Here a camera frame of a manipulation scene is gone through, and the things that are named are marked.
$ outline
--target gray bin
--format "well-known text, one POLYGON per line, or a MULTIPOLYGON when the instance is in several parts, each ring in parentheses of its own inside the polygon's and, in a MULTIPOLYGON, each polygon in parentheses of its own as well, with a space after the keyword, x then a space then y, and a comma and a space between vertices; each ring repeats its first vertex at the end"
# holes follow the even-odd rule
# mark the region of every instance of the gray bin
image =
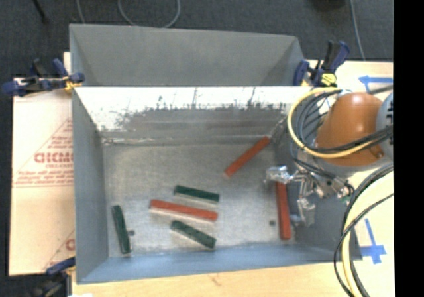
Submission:
POLYGON ((345 206, 317 202, 315 224, 281 241, 265 171, 294 169, 284 135, 232 178, 223 170, 307 88, 290 86, 296 38, 271 34, 71 25, 77 282, 109 282, 331 261, 345 206), (217 192, 215 206, 173 196, 217 192), (149 211, 151 199, 216 211, 216 222, 149 211), (119 250, 111 206, 133 230, 119 250), (180 219, 217 239, 214 251, 170 231, 180 219))

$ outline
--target red block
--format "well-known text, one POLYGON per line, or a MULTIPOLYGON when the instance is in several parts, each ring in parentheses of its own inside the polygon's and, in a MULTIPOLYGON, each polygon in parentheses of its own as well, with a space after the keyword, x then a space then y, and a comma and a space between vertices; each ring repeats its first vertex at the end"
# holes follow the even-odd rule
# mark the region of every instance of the red block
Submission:
POLYGON ((207 221, 216 221, 218 213, 206 209, 193 208, 187 205, 165 202, 164 200, 153 199, 150 201, 150 209, 157 209, 169 213, 178 213, 188 217, 200 218, 207 221))

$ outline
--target blue tape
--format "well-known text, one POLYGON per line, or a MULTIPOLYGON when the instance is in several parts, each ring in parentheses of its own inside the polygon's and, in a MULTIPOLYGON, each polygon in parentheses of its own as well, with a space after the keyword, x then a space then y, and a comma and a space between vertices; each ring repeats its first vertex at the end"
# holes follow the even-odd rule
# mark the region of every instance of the blue tape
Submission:
POLYGON ((374 234, 371 230, 370 221, 368 219, 365 219, 365 224, 371 238, 371 245, 366 247, 360 247, 360 252, 362 253, 362 256, 370 256, 373 264, 379 264, 382 262, 380 255, 386 255, 387 252, 384 249, 383 245, 376 244, 374 234))
POLYGON ((371 84, 371 83, 392 84, 393 78, 362 76, 362 77, 359 77, 359 81, 365 85, 366 91, 369 92, 370 88, 368 84, 371 84))

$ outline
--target black cable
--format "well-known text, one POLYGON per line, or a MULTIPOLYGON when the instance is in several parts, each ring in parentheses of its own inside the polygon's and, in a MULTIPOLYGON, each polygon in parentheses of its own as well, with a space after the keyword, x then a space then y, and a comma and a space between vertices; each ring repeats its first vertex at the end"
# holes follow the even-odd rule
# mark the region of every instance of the black cable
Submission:
POLYGON ((337 269, 337 254, 340 251, 340 246, 342 244, 342 242, 344 241, 344 239, 347 237, 347 235, 352 231, 353 227, 356 226, 356 224, 359 223, 359 221, 368 213, 370 212, 372 209, 376 208, 377 206, 379 206, 382 202, 386 201, 387 199, 393 197, 394 194, 389 194, 388 196, 382 198, 381 200, 378 200, 377 202, 374 202, 373 204, 371 204, 370 206, 368 206, 365 210, 363 210, 353 221, 352 223, 349 224, 348 227, 346 227, 343 231, 343 234, 341 235, 341 238, 339 239, 339 242, 337 243, 337 247, 336 250, 334 252, 334 256, 333 256, 333 266, 334 266, 334 270, 336 272, 336 276, 337 276, 337 280, 339 281, 339 283, 341 284, 343 290, 349 295, 354 297, 353 293, 349 290, 349 288, 346 286, 346 284, 343 282, 342 278, 340 277, 340 274, 338 272, 337 269))
POLYGON ((295 123, 293 125, 293 130, 294 130, 294 133, 299 138, 299 140, 307 148, 309 148, 312 151, 320 152, 320 153, 323 153, 323 154, 333 154, 335 152, 342 152, 342 151, 345 151, 345 150, 350 150, 353 147, 357 147, 358 145, 363 145, 363 144, 367 143, 367 146, 365 148, 369 149, 373 146, 376 146, 376 145, 382 143, 386 139, 393 136, 393 125, 389 125, 387 127, 384 127, 383 129, 380 129, 378 131, 370 133, 370 134, 368 134, 364 137, 361 137, 361 138, 356 139, 354 141, 351 141, 349 143, 339 145, 337 147, 328 147, 328 148, 315 147, 315 146, 311 145, 310 143, 308 143, 305 136, 303 135, 303 130, 305 129, 305 125, 306 125, 305 122, 307 121, 307 119, 311 115, 312 108, 316 107, 316 105, 317 105, 317 103, 319 103, 319 101, 323 100, 323 103, 324 103, 325 100, 328 97, 331 97, 332 95, 335 95, 335 94, 340 93, 340 92, 341 92, 341 89, 338 89, 338 90, 335 90, 335 91, 332 91, 332 92, 320 93, 319 95, 316 95, 313 98, 307 98, 305 100, 305 103, 302 103, 301 105, 299 105, 299 106, 302 106, 302 110, 300 112, 297 112, 297 114, 295 116, 295 123))
MULTIPOLYGON (((339 253, 339 249, 341 246, 341 243, 343 242, 344 238, 347 236, 347 234, 350 232, 350 230, 362 219, 363 215, 368 213, 371 209, 373 209, 374 207, 376 207, 377 205, 379 205, 380 203, 382 203, 384 200, 390 198, 393 196, 393 194, 390 194, 389 196, 383 198, 382 200, 372 204, 371 206, 369 206, 368 208, 366 208, 362 213, 360 213, 360 215, 358 215, 354 221, 350 224, 349 227, 346 227, 346 221, 348 218, 348 215, 352 209, 352 207, 354 206, 355 202, 357 201, 357 199, 360 197, 360 195, 368 188, 370 187, 370 185, 372 185, 373 183, 375 183, 377 180, 383 178, 385 175, 389 174, 391 171, 394 170, 394 164, 390 163, 387 164, 375 171, 373 171, 373 173, 371 173, 370 175, 368 175, 362 182, 361 184, 357 187, 357 189, 354 190, 354 192, 352 193, 351 197, 350 197, 350 201, 349 201, 349 205, 345 211, 345 215, 343 217, 343 222, 342 222, 342 229, 341 229, 341 238, 339 240, 339 244, 337 245, 337 248, 335 250, 335 254, 334 254, 334 258, 333 258, 333 264, 334 264, 334 268, 335 268, 335 272, 336 272, 336 276, 337 276, 337 280, 340 282, 341 286, 343 287, 343 290, 349 295, 352 296, 350 290, 347 288, 347 286, 344 284, 344 282, 341 280, 340 274, 337 271, 337 266, 336 266, 336 262, 337 262, 337 253, 339 253)), ((368 293, 366 292, 365 288, 363 287, 362 283, 360 282, 358 273, 354 267, 353 264, 353 260, 351 258, 350 255, 350 266, 352 267, 352 275, 354 277, 355 283, 358 286, 359 291, 361 292, 361 294, 363 296, 367 296, 368 293)))

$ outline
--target blue clamp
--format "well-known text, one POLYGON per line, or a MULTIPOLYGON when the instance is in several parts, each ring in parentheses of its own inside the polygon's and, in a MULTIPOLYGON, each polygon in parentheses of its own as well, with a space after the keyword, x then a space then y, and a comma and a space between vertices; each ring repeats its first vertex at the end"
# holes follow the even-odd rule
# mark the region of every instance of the blue clamp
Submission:
POLYGON ((5 82, 1 86, 1 91, 11 97, 24 97, 28 94, 54 89, 71 91, 75 86, 82 85, 85 80, 83 73, 69 74, 63 63, 57 58, 53 60, 52 64, 55 74, 47 76, 40 60, 34 60, 29 71, 30 76, 23 78, 20 82, 16 80, 5 82))
POLYGON ((295 69, 293 85, 308 85, 314 87, 337 86, 335 72, 345 62, 350 53, 349 47, 343 42, 334 43, 329 41, 327 54, 321 63, 318 60, 315 68, 310 67, 309 62, 301 60, 295 69))

